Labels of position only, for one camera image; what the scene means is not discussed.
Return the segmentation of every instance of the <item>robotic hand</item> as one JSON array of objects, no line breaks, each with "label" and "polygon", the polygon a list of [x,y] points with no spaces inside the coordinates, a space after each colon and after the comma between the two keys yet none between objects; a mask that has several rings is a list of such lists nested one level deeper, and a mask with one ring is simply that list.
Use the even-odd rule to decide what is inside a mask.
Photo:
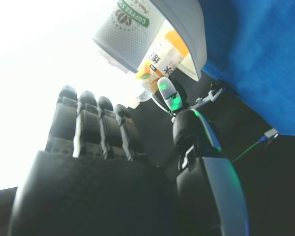
[{"label": "robotic hand", "polygon": [[64,87],[46,148],[17,190],[8,236],[248,235],[238,178],[209,123],[196,110],[175,112],[178,198],[149,164],[125,107]]}]

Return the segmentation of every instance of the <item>coffee bean logo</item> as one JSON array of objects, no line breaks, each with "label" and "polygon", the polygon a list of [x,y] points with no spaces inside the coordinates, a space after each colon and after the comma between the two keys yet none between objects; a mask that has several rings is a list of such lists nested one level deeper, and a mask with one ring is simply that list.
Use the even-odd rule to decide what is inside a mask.
[{"label": "coffee bean logo", "polygon": [[132,24],[132,19],[123,11],[117,10],[115,15],[117,16],[117,20],[120,24],[125,24],[126,26],[130,26]]}]

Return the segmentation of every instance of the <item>blue cloth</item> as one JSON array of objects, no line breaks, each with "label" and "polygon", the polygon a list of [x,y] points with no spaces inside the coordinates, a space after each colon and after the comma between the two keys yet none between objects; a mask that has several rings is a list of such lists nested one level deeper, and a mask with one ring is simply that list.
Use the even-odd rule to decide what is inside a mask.
[{"label": "blue cloth", "polygon": [[295,0],[199,0],[204,71],[281,134],[295,135]]}]

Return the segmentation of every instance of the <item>white wire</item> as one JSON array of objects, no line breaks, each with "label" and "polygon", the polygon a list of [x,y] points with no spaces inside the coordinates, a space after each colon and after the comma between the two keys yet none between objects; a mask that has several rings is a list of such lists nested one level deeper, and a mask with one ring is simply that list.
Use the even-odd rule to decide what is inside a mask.
[{"label": "white wire", "polygon": [[152,96],[152,100],[156,103],[156,105],[157,105],[160,109],[162,109],[164,112],[166,112],[166,113],[172,115],[172,113],[170,113],[169,111],[167,111],[167,110],[165,109],[165,107],[163,107],[161,104],[159,104],[158,101],[156,101],[156,99],[155,99],[153,96]]}]

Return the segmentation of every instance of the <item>plastic bottle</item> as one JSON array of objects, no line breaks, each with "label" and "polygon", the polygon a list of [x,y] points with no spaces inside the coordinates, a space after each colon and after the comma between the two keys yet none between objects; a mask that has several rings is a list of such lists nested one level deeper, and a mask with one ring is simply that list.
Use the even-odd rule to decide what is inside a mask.
[{"label": "plastic bottle", "polygon": [[170,76],[189,54],[187,46],[174,29],[167,31],[163,38],[156,41],[150,47],[136,73],[136,78],[146,89],[138,96],[140,102],[149,100],[158,90],[158,79]]}]

